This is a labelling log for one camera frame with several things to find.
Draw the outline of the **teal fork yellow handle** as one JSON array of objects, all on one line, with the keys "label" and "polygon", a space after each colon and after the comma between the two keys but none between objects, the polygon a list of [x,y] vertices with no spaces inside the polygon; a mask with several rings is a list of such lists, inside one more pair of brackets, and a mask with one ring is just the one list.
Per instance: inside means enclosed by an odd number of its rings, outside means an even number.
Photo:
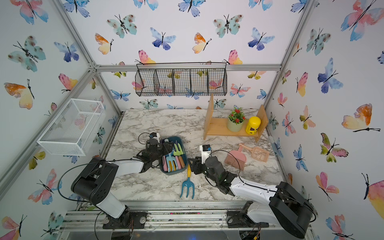
[{"label": "teal fork yellow handle", "polygon": [[181,190],[180,198],[184,194],[184,188],[186,188],[186,193],[187,193],[186,197],[187,198],[189,197],[190,189],[192,189],[192,196],[191,196],[191,198],[194,199],[194,197],[195,197],[195,185],[191,181],[191,175],[192,175],[192,170],[191,170],[190,165],[188,165],[187,166],[187,179],[182,183],[182,190]]}]

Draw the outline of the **green rake brown handle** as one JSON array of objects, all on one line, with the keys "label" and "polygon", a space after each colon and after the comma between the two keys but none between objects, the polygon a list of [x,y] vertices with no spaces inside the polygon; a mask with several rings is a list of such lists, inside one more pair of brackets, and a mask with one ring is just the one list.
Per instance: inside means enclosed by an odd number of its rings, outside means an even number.
[{"label": "green rake brown handle", "polygon": [[182,157],[183,154],[184,154],[184,152],[183,152],[183,149],[182,149],[181,145],[179,143],[175,143],[174,144],[174,153],[173,153],[173,155],[179,157],[179,160],[180,160],[180,162],[182,164],[182,167],[184,168],[185,167],[185,163],[184,163],[184,160],[183,160],[183,157]]}]

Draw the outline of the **teal shovel yellow handle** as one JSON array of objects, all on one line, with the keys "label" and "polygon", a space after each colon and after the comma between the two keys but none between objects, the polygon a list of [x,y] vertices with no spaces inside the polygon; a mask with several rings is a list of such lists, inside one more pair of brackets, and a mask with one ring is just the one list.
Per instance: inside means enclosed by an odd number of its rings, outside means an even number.
[{"label": "teal shovel yellow handle", "polygon": [[174,161],[168,161],[168,172],[174,172],[177,170],[177,164]]}]

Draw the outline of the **light blue rake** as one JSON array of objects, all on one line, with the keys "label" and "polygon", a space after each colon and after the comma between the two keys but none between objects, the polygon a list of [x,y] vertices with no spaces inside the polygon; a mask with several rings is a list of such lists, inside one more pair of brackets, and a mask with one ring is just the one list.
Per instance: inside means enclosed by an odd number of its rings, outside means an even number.
[{"label": "light blue rake", "polygon": [[167,167],[168,167],[168,173],[174,172],[177,170],[176,158],[173,155],[173,152],[169,153],[166,156],[166,163],[167,163]]}]

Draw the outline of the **purple fork pink handle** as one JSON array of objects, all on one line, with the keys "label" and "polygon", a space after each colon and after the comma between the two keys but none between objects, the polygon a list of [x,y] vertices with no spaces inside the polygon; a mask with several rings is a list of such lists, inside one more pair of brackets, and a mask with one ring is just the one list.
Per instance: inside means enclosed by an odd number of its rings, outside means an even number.
[{"label": "purple fork pink handle", "polygon": [[166,156],[163,156],[163,171],[166,173],[168,172],[168,165],[167,165]]}]

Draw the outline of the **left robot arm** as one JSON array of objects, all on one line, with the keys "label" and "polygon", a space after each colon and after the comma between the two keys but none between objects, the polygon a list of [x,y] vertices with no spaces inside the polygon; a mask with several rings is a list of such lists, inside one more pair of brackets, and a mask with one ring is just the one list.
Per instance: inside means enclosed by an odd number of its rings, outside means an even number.
[{"label": "left robot arm", "polygon": [[115,178],[145,173],[153,167],[153,162],[159,162],[172,149],[169,142],[148,140],[146,148],[129,159],[107,161],[95,157],[74,180],[71,191],[104,211],[109,217],[120,219],[127,214],[128,207],[111,193]]}]

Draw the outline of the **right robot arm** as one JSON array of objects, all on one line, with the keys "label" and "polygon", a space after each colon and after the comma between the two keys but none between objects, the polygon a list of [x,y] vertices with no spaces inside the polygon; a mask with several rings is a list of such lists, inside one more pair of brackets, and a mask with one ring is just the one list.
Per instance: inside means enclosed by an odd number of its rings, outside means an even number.
[{"label": "right robot arm", "polygon": [[316,220],[309,200],[286,182],[275,186],[245,180],[225,170],[217,157],[188,159],[188,163],[194,174],[212,180],[221,193],[249,199],[242,215],[247,222],[278,224],[290,235],[304,239],[310,223]]}]

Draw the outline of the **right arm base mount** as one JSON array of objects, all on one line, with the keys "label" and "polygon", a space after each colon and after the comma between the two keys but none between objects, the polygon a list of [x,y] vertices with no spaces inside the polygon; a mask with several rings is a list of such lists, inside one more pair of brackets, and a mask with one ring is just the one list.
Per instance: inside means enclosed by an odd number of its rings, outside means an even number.
[{"label": "right arm base mount", "polygon": [[269,223],[256,223],[248,216],[248,210],[253,202],[247,201],[239,211],[227,211],[226,222],[228,228],[268,228]]}]

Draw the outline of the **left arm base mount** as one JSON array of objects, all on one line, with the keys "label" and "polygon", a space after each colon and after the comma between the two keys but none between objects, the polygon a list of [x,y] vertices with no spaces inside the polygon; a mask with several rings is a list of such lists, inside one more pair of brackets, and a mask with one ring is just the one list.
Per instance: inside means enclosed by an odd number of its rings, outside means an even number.
[{"label": "left arm base mount", "polygon": [[148,213],[137,212],[137,211],[133,211],[133,212],[130,211],[130,212],[123,213],[117,219],[111,216],[108,216],[108,222],[103,224],[103,229],[105,230],[119,230],[119,229],[141,230],[145,228],[147,216],[148,216]]}]

